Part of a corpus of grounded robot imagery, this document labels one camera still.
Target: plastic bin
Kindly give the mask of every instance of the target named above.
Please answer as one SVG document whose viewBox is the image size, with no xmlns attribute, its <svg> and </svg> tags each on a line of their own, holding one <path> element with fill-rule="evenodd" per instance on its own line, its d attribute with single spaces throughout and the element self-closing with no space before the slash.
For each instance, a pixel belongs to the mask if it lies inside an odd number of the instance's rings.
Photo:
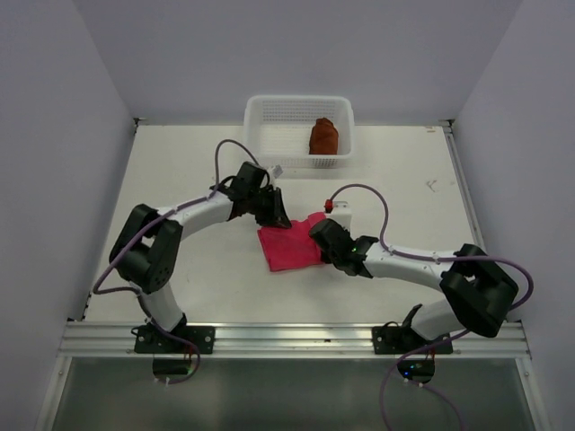
<svg viewBox="0 0 575 431">
<path fill-rule="evenodd" d="M 340 134 L 337 155 L 310 155 L 315 121 L 327 118 Z M 353 110 L 335 96 L 253 96 L 243 117 L 243 142 L 263 166 L 334 168 L 355 152 Z"/>
</svg>

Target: white table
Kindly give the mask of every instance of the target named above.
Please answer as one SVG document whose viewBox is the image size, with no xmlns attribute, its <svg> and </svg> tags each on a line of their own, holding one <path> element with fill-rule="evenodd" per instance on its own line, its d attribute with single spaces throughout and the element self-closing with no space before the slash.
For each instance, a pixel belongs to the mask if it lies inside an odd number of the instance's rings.
<svg viewBox="0 0 575 431">
<path fill-rule="evenodd" d="M 213 154 L 227 137 L 241 139 L 241 126 L 143 126 L 119 194 L 100 271 L 131 209 L 140 203 L 171 206 L 205 194 L 214 182 Z M 363 182 L 387 198 L 391 219 L 386 239 L 395 246 L 459 249 L 472 230 L 442 128 L 356 127 L 352 165 L 332 170 L 287 170 L 279 179 L 287 214 L 304 219 L 321 211 L 338 187 Z M 223 176 L 245 160 L 222 149 Z M 352 236 L 378 236 L 383 208 L 366 190 L 339 198 L 353 209 Z M 393 279 L 348 277 L 331 266 L 270 273 L 250 215 L 196 233 L 180 247 L 172 288 L 195 322 L 385 322 L 401 321 L 416 303 L 440 293 Z M 104 286 L 124 286 L 114 272 Z M 92 297 L 87 321 L 142 321 L 132 294 Z"/>
</svg>

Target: pink fabric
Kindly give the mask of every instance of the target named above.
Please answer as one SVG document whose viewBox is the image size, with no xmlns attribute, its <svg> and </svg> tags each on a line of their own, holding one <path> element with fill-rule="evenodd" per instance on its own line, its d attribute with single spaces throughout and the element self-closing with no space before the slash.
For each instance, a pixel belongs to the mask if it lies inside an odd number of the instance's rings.
<svg viewBox="0 0 575 431">
<path fill-rule="evenodd" d="M 291 229 L 262 227 L 258 237 L 270 271 L 321 265 L 322 252 L 309 237 L 309 230 L 324 218 L 324 213 L 313 213 L 303 222 L 292 220 Z"/>
</svg>

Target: cable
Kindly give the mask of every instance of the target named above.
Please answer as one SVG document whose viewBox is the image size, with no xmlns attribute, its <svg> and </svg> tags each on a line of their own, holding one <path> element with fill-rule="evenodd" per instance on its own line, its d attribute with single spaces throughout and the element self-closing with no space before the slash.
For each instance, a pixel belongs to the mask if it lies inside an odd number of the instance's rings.
<svg viewBox="0 0 575 431">
<path fill-rule="evenodd" d="M 521 272 L 521 274 L 523 274 L 527 280 L 527 290 L 526 290 L 525 294 L 516 303 L 511 305 L 510 310 L 514 310 L 514 309 L 520 307 L 521 305 L 523 305 L 525 302 L 527 302 L 527 300 L 533 294 L 533 291 L 535 290 L 535 282 L 534 282 L 531 274 L 521 265 L 517 264 L 516 262 L 514 262 L 512 260 L 506 259 L 506 258 L 500 258 L 500 257 L 495 257 L 495 256 L 454 256 L 454 257 L 448 257 L 448 258 L 434 259 L 431 256 L 421 256 L 419 254 L 412 254 L 412 253 L 408 253 L 405 251 L 398 251 L 396 249 L 391 250 L 390 247 L 385 243 L 385 230 L 387 229 L 387 224 L 389 223 L 389 206 L 387 205 L 387 201 L 385 200 L 384 196 L 378 190 L 376 190 L 373 187 L 368 186 L 366 184 L 352 183 L 352 184 L 348 184 L 346 186 L 340 187 L 339 189 L 335 190 L 335 192 L 333 192 L 332 196 L 330 197 L 330 200 L 334 200 L 343 190 L 351 189 L 351 188 L 367 189 L 367 190 L 373 192 L 379 198 L 381 203 L 384 205 L 384 211 L 385 211 L 384 223 L 383 223 L 381 231 L 379 233 L 379 242 L 381 243 L 381 246 L 383 247 L 383 249 L 385 251 L 389 252 L 390 254 L 395 254 L 397 256 L 400 256 L 400 257 L 406 258 L 406 259 L 415 259 L 415 260 L 421 260 L 421 261 L 426 261 L 426 262 L 435 262 L 435 261 L 437 261 L 437 262 L 490 261 L 490 262 L 502 263 L 504 265 L 509 265 L 509 266 L 517 269 L 519 272 Z M 392 367 L 390 367 L 389 370 L 387 370 L 387 372 L 385 373 L 384 380 L 382 381 L 381 387 L 379 389 L 379 409 L 381 412 L 382 419 L 384 420 L 385 426 L 387 427 L 387 429 L 389 431 L 392 431 L 392 427 L 391 427 L 391 424 L 389 422 L 389 418 L 387 417 L 387 414 L 385 413 L 384 392 L 385 392 L 385 386 L 387 385 L 387 382 L 389 381 L 389 378 L 392 375 L 392 372 L 395 369 L 395 367 L 398 364 L 400 364 L 405 358 L 407 358 L 411 355 L 417 355 L 419 353 L 425 353 L 426 351 L 429 351 L 429 350 L 436 348 L 438 346 L 442 346 L 442 345 L 449 343 L 455 339 L 460 339 L 461 337 L 467 335 L 469 332 L 470 332 L 469 330 L 464 330 L 463 332 L 460 332 L 453 337 L 448 337 L 447 339 L 443 339 L 437 343 L 432 343 L 432 344 L 417 348 L 415 350 L 412 350 L 411 352 L 408 352 L 408 353 L 402 355 L 397 361 L 395 361 L 395 364 Z M 463 417 L 462 417 L 459 409 L 456 407 L 456 405 L 453 404 L 441 391 L 438 391 L 437 389 L 429 387 L 429 386 L 424 386 L 424 388 L 435 393 L 436 395 L 439 396 L 439 398 L 444 400 L 457 414 L 457 419 L 459 421 L 460 429 L 462 429 L 462 430 L 465 429 L 465 423 L 463 421 Z"/>
<path fill-rule="evenodd" d="M 108 289 L 101 289 L 101 287 L 102 287 L 104 280 L 108 277 L 108 275 L 112 272 L 112 270 L 114 270 L 116 268 L 116 266 L 119 264 L 119 262 L 124 258 L 124 256 L 126 256 L 126 253 L 134 245 L 136 245 L 137 242 L 139 242 L 144 237 L 144 235 L 146 234 L 147 231 L 149 231 L 151 228 L 153 228 L 157 224 L 161 223 L 166 218 L 173 216 L 174 214 L 178 213 L 179 211 L 182 211 L 185 208 L 192 207 L 196 204 L 199 204 L 201 202 L 205 202 L 205 201 L 211 199 L 217 193 L 217 189 L 220 185 L 220 180 L 219 180 L 219 150 L 222 147 L 222 145 L 226 144 L 226 143 L 235 144 L 235 145 L 241 147 L 250 156 L 250 158 L 253 160 L 253 162 L 255 164 L 257 164 L 258 166 L 260 165 L 258 163 L 257 159 L 253 156 L 252 152 L 250 150 L 248 150 L 243 144 L 240 144 L 239 142 L 237 142 L 233 139 L 224 139 L 223 141 L 219 142 L 219 144 L 217 144 L 217 146 L 216 146 L 216 151 L 214 152 L 214 169 L 216 171 L 216 184 L 215 184 L 214 188 L 211 190 L 211 192 L 208 194 L 208 196 L 202 197 L 202 198 L 196 198 L 196 199 L 184 202 L 183 204 L 179 204 L 175 209 L 169 210 L 168 212 L 160 215 L 155 220 L 151 221 L 150 223 L 148 223 L 144 227 L 142 227 L 139 231 L 137 231 L 136 235 L 134 235 L 134 237 L 128 242 L 128 244 L 126 244 L 126 246 L 122 250 L 119 251 L 118 255 L 112 260 L 112 262 L 110 262 L 110 265 L 108 265 L 108 267 L 98 277 L 98 279 L 96 280 L 96 282 L 94 283 L 93 288 L 92 288 L 92 292 L 94 295 L 106 295 L 106 294 L 112 294 L 115 292 L 132 292 L 133 294 L 135 294 L 137 296 L 138 303 L 140 304 L 140 307 L 142 308 L 142 311 L 144 312 L 144 314 L 149 318 L 150 323 L 152 323 L 154 325 L 154 327 L 163 336 L 167 337 L 168 339 L 178 341 L 178 342 L 180 342 L 186 346 L 189 346 L 191 348 L 191 350 L 196 354 L 196 356 L 198 357 L 198 360 L 196 361 L 196 364 L 195 364 L 193 370 L 189 374 L 187 374 L 186 376 L 182 377 L 181 379 L 166 379 L 166 381 L 165 381 L 166 384 L 176 384 L 176 383 L 185 382 L 186 380 L 190 379 L 196 373 L 196 371 L 199 368 L 199 362 L 200 362 L 200 354 L 199 354 L 198 347 L 195 344 L 193 344 L 191 341 L 189 341 L 187 339 L 182 339 L 180 337 L 176 337 L 173 334 L 171 334 L 170 332 L 168 332 L 167 330 L 165 330 L 164 328 L 162 328 L 154 320 L 150 311 L 147 309 L 147 306 L 144 303 L 143 298 L 142 298 L 142 291 L 141 290 L 139 290 L 135 287 L 131 287 L 131 286 L 111 287 Z"/>
</svg>

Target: gray wall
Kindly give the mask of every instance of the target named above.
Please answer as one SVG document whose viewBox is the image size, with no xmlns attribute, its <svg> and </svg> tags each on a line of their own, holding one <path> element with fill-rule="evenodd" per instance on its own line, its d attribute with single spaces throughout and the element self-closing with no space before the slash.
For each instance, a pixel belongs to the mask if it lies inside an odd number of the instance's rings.
<svg viewBox="0 0 575 431">
<path fill-rule="evenodd" d="M 522 310 L 556 429 L 575 429 L 575 3 L 525 0 L 456 122 L 489 250 L 524 263 Z"/>
<path fill-rule="evenodd" d="M 82 311 L 131 119 L 70 0 L 0 2 L 0 428 L 32 429 Z"/>
<path fill-rule="evenodd" d="M 135 116 L 241 121 L 262 93 L 348 97 L 358 122 L 452 119 L 520 0 L 75 0 Z"/>
</svg>

